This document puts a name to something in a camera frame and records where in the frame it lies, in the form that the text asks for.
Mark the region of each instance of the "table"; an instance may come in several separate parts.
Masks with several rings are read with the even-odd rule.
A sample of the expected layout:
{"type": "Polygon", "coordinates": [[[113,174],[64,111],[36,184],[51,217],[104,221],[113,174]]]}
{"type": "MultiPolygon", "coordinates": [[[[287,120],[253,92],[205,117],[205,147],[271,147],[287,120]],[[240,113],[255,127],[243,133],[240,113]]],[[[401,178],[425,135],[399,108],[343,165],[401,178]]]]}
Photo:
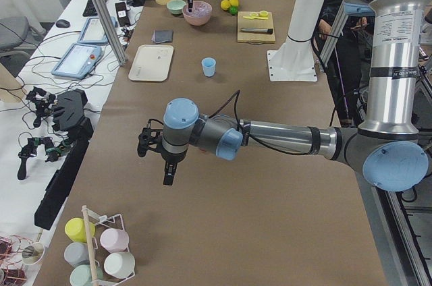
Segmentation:
{"type": "MultiPolygon", "coordinates": [[[[386,285],[348,167],[253,147],[227,162],[191,147],[168,187],[162,158],[136,155],[147,119],[162,119],[166,104],[180,96],[209,114],[241,89],[242,118],[328,125],[333,106],[323,74],[317,83],[268,78],[266,51],[285,41],[294,0],[240,0],[241,10],[273,12],[274,45],[237,43],[236,18],[219,9],[221,0],[205,1],[213,16],[202,27],[146,1],[59,226],[81,217],[82,205],[122,213],[136,257],[136,276],[124,285],[386,285]],[[164,29],[174,30],[168,79],[129,81],[137,48],[164,29]],[[208,56],[217,60],[212,78],[200,68],[208,56]]],[[[56,230],[36,286],[68,284],[69,243],[56,230]]]]}
{"type": "MultiPolygon", "coordinates": [[[[107,0],[107,7],[110,15],[115,16],[115,3],[119,0],[107,0]]],[[[70,21],[69,28],[57,28],[53,26],[45,38],[50,38],[58,34],[81,31],[87,18],[82,16],[82,11],[87,0],[71,0],[64,12],[60,15],[60,19],[70,21]]],[[[138,19],[142,7],[131,7],[128,12],[131,21],[138,19]]],[[[76,42],[79,33],[67,33],[56,36],[46,42],[42,42],[37,50],[35,50],[32,58],[20,72],[18,81],[24,81],[26,84],[24,89],[29,92],[33,86],[40,87],[53,94],[59,94],[68,89],[80,88],[83,89],[88,98],[88,104],[85,106],[85,114],[90,118],[92,126],[96,127],[99,120],[99,113],[111,89],[111,84],[114,81],[118,62],[111,47],[105,46],[103,58],[98,63],[94,75],[84,80],[68,80],[65,78],[56,78],[51,75],[56,59],[39,58],[42,55],[50,55],[61,57],[69,48],[76,42]]],[[[52,136],[56,142],[61,141],[61,138],[53,135],[51,128],[53,122],[51,118],[43,121],[39,128],[34,129],[32,122],[33,114],[28,114],[29,109],[23,107],[23,104],[8,104],[0,101],[0,117],[1,131],[0,134],[0,168],[2,169],[2,196],[0,205],[2,207],[2,215],[0,219],[0,235],[21,235],[30,239],[34,239],[39,228],[34,226],[34,212],[38,208],[40,201],[45,194],[45,188],[51,180],[54,172],[60,168],[63,163],[64,156],[61,160],[54,163],[46,163],[45,152],[42,146],[38,147],[38,156],[30,158],[27,161],[28,178],[24,181],[17,180],[17,172],[20,166],[18,153],[21,150],[18,141],[21,145],[25,145],[30,134],[33,136],[52,136]],[[26,120],[29,127],[23,122],[22,117],[26,120]]],[[[57,222],[50,231],[45,231],[42,234],[41,241],[48,246],[57,222]]],[[[27,285],[31,285],[39,267],[32,266],[29,268],[27,285]]]]}

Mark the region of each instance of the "keyboard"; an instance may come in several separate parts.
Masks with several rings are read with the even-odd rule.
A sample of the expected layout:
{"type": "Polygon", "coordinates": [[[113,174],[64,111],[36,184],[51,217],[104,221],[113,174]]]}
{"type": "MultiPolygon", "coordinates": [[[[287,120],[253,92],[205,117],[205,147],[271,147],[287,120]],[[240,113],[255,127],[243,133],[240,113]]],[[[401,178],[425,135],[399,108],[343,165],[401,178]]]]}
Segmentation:
{"type": "Polygon", "coordinates": [[[84,11],[82,12],[82,15],[84,17],[88,17],[88,16],[96,16],[97,15],[97,11],[95,6],[93,5],[92,0],[88,0],[87,4],[86,4],[86,8],[84,8],[84,11]]]}

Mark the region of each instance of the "pink bowl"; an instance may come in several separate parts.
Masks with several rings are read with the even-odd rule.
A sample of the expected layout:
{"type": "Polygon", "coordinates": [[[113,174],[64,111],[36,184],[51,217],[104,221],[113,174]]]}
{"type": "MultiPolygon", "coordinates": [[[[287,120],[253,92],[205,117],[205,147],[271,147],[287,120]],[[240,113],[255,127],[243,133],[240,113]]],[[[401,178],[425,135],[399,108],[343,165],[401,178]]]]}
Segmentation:
{"type": "Polygon", "coordinates": [[[206,24],[211,17],[211,5],[205,1],[194,1],[192,11],[188,11],[188,5],[183,7],[184,19],[190,24],[200,26],[206,24]]]}

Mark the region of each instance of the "person's hand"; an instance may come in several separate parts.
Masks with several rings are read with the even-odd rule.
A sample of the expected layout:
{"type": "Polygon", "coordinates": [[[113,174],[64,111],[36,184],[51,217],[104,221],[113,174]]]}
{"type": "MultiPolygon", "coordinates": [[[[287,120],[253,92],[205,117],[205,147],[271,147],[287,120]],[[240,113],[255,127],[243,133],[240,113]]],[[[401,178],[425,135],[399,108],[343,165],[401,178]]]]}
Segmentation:
{"type": "Polygon", "coordinates": [[[319,37],[321,38],[321,40],[325,40],[327,38],[327,35],[331,32],[331,25],[328,24],[325,20],[319,20],[318,29],[319,37]]]}
{"type": "Polygon", "coordinates": [[[355,27],[351,28],[351,30],[353,30],[353,31],[363,30],[368,25],[369,24],[367,24],[367,18],[362,17],[362,18],[358,19],[357,25],[355,25],[355,27]]]}

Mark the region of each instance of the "person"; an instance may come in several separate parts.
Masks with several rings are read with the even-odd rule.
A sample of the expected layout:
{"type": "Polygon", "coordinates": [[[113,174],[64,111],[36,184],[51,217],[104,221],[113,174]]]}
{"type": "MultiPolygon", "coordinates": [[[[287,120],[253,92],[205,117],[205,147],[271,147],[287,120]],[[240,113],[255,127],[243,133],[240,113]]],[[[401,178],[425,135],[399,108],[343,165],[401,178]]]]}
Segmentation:
{"type": "MultiPolygon", "coordinates": [[[[331,26],[342,2],[343,0],[324,0],[315,32],[315,41],[319,50],[323,48],[331,32],[331,26]]],[[[337,116],[341,126],[345,127],[360,123],[357,112],[357,90],[360,86],[362,72],[357,31],[364,29],[367,25],[367,18],[348,18],[326,69],[337,116]]]]}

